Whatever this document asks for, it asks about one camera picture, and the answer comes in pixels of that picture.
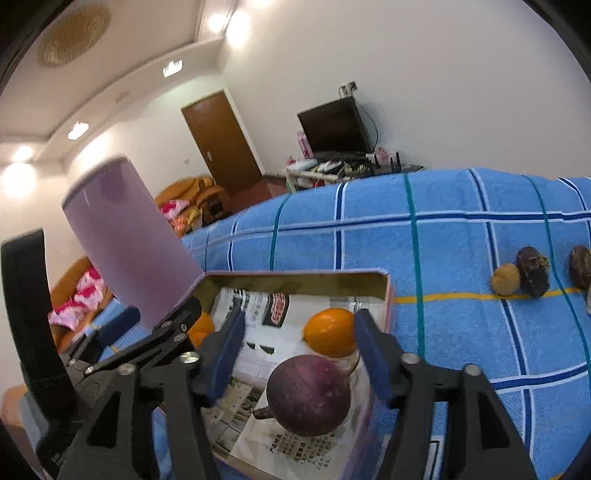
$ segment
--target screw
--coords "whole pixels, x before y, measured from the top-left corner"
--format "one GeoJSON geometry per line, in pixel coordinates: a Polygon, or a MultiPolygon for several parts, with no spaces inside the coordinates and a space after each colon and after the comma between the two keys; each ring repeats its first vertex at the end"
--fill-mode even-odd
{"type": "Polygon", "coordinates": [[[184,364],[193,364],[199,362],[199,354],[197,352],[185,352],[179,356],[180,360],[184,364]]]}
{"type": "Polygon", "coordinates": [[[466,372],[471,377],[477,377],[482,373],[482,368],[480,368],[478,365],[467,364],[464,367],[464,372],[466,372]]]}
{"type": "Polygon", "coordinates": [[[117,369],[120,375],[131,375],[135,372],[135,365],[134,364],[123,364],[120,365],[117,369]]]}
{"type": "Polygon", "coordinates": [[[415,355],[414,353],[407,352],[402,354],[400,360],[402,360],[405,364],[414,365],[421,361],[421,357],[415,355]]]}

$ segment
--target white wall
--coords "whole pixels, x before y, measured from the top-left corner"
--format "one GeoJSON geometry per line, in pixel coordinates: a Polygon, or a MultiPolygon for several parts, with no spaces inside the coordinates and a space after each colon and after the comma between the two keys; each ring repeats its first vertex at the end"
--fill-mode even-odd
{"type": "Polygon", "coordinates": [[[296,114],[351,80],[407,162],[591,173],[591,85],[522,0],[243,0],[238,12],[218,63],[269,173],[301,156],[296,114]]]}
{"type": "MultiPolygon", "coordinates": [[[[59,163],[0,166],[0,242],[43,228],[49,285],[84,253],[61,211],[69,182],[59,163]]],[[[23,382],[8,325],[0,276],[0,402],[23,382]]]]}
{"type": "MultiPolygon", "coordinates": [[[[133,162],[152,195],[187,176],[211,175],[181,113],[181,108],[225,89],[222,77],[208,70],[177,80],[117,114],[84,150],[64,162],[70,180],[105,158],[123,154],[133,162]]],[[[228,95],[230,104],[233,100],[228,95]]],[[[247,141],[248,134],[236,109],[247,141]]],[[[251,143],[251,149],[257,158],[251,143]]]]}

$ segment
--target purple cylinder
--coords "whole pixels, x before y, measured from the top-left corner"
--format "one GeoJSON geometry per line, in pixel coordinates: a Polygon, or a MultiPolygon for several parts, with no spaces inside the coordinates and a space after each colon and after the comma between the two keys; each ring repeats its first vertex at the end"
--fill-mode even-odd
{"type": "Polygon", "coordinates": [[[152,328],[203,275],[133,164],[112,158],[86,173],[61,204],[90,261],[117,299],[152,328]]]}

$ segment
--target newspaper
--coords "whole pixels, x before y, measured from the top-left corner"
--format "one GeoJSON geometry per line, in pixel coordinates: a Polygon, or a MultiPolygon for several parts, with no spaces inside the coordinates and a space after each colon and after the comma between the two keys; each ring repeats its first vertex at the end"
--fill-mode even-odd
{"type": "Polygon", "coordinates": [[[234,305],[240,305],[246,313],[245,346],[225,396],[203,411],[213,453],[255,480],[349,479],[362,451],[372,407],[369,378],[358,355],[350,375],[351,408],[333,432],[316,438],[299,437],[275,419],[254,419],[252,412],[268,405],[264,388],[273,369],[292,356],[311,353],[301,340],[301,332],[312,315],[330,307],[352,312],[368,308],[378,325],[383,325],[384,301],[224,288],[212,311],[217,328],[234,305]]]}
{"type": "MultiPolygon", "coordinates": [[[[384,301],[375,297],[320,297],[285,295],[222,288],[212,309],[212,319],[219,330],[228,313],[240,305],[246,317],[245,347],[234,367],[237,379],[264,388],[277,365],[297,355],[314,352],[302,340],[308,320],[328,308],[344,308],[352,312],[368,309],[383,327],[386,308],[384,301]]],[[[355,353],[343,363],[356,365],[355,353]]]]}

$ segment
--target wire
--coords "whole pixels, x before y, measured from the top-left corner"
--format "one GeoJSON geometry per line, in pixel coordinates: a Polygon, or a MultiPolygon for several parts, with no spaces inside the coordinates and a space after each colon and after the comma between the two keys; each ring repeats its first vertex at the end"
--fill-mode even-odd
{"type": "Polygon", "coordinates": [[[371,122],[374,125],[375,128],[375,145],[372,149],[372,152],[375,152],[375,149],[378,148],[378,142],[379,142],[379,130],[378,130],[378,124],[375,122],[374,118],[369,114],[369,112],[363,107],[363,105],[359,104],[359,106],[361,107],[361,110],[363,110],[363,112],[365,113],[365,115],[367,115],[369,117],[369,119],[371,120],[371,122]]]}

